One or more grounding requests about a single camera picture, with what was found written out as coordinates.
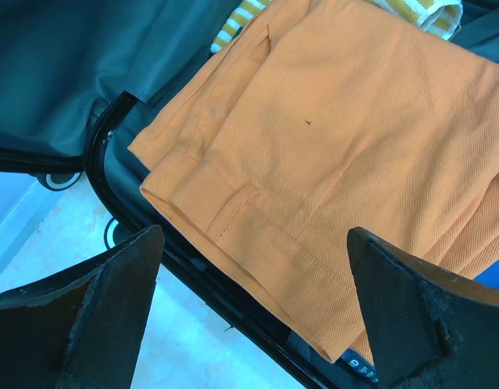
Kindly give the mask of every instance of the orange pants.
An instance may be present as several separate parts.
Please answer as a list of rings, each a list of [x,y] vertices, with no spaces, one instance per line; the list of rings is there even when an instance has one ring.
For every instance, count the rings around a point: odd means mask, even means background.
[[[361,0],[275,0],[130,150],[154,207],[331,361],[371,359],[350,228],[467,277],[499,258],[499,66]]]

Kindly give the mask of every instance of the folded orange garment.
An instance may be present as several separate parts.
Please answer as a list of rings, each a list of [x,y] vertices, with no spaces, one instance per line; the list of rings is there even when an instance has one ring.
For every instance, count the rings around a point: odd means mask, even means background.
[[[154,207],[331,361],[371,359],[350,228],[467,277],[499,258],[499,66],[360,0],[275,0],[130,150]]]

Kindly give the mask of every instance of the suitcase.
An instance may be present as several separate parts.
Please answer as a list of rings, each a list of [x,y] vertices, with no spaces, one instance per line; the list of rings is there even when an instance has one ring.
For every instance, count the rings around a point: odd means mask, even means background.
[[[240,0],[0,0],[0,171],[53,190],[85,172],[130,233],[160,224],[162,263],[306,387],[374,388],[349,351],[330,364],[213,267],[139,193],[126,150],[210,57]],[[499,0],[465,2],[453,42],[499,63]]]

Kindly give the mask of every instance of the striped towel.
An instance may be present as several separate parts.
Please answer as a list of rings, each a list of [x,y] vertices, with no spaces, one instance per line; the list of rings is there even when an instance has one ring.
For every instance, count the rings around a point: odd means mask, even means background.
[[[420,30],[449,40],[462,18],[460,0],[365,0],[416,25]]]
[[[243,0],[241,5],[230,15],[229,19],[217,34],[210,47],[212,53],[218,53],[238,34],[238,32],[273,0]]]
[[[230,15],[210,47],[218,53],[273,0],[243,0]],[[462,18],[460,0],[365,0],[416,25],[420,30],[449,40]]]

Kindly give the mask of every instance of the rolled striped cloth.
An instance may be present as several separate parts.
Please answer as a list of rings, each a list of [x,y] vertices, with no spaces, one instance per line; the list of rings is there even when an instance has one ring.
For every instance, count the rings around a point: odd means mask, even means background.
[[[449,40],[462,18],[460,0],[365,0],[391,14],[416,25],[420,30]],[[258,15],[272,0],[243,0],[230,15],[212,43],[210,51],[218,53],[240,30]]]

